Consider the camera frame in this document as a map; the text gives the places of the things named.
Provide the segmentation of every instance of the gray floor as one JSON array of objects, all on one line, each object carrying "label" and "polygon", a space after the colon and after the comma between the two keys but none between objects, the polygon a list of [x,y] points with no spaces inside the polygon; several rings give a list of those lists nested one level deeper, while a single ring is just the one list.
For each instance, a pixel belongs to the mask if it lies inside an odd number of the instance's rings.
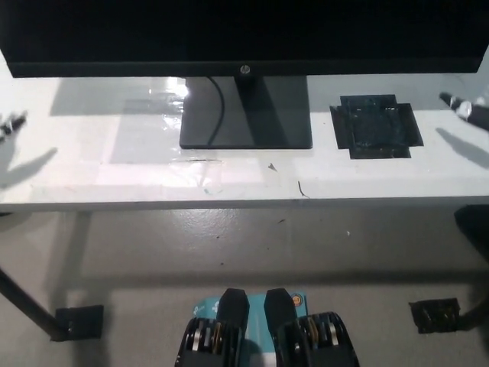
[{"label": "gray floor", "polygon": [[489,326],[420,336],[408,303],[489,294],[454,208],[16,214],[0,265],[45,307],[104,303],[102,341],[50,343],[0,297],[0,365],[172,366],[194,303],[228,286],[305,291],[344,319],[362,366],[483,366]]}]

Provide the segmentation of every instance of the monitor stand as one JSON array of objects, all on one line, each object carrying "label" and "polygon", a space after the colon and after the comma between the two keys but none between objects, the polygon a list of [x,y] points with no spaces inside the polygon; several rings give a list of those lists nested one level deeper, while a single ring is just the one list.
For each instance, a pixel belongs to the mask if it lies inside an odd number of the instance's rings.
[{"label": "monitor stand", "polygon": [[[188,78],[185,149],[310,149],[305,76]],[[219,94],[224,99],[224,106]]]}]

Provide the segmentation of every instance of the monitor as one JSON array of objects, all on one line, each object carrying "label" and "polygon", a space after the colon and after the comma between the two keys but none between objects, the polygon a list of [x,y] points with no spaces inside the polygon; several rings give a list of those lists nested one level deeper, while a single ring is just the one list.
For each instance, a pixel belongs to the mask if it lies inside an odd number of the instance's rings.
[{"label": "monitor", "polygon": [[185,148],[310,148],[307,75],[473,73],[488,44],[485,0],[0,3],[13,77],[189,78]]}]

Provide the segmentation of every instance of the desk leg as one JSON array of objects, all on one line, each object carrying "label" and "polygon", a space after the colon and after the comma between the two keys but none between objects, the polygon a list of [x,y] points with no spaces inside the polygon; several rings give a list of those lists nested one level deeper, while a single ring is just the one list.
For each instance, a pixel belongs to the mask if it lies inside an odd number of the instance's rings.
[{"label": "desk leg", "polygon": [[56,316],[53,317],[2,269],[0,269],[0,293],[54,342],[100,339],[102,336],[103,306],[60,308],[56,310]]}]

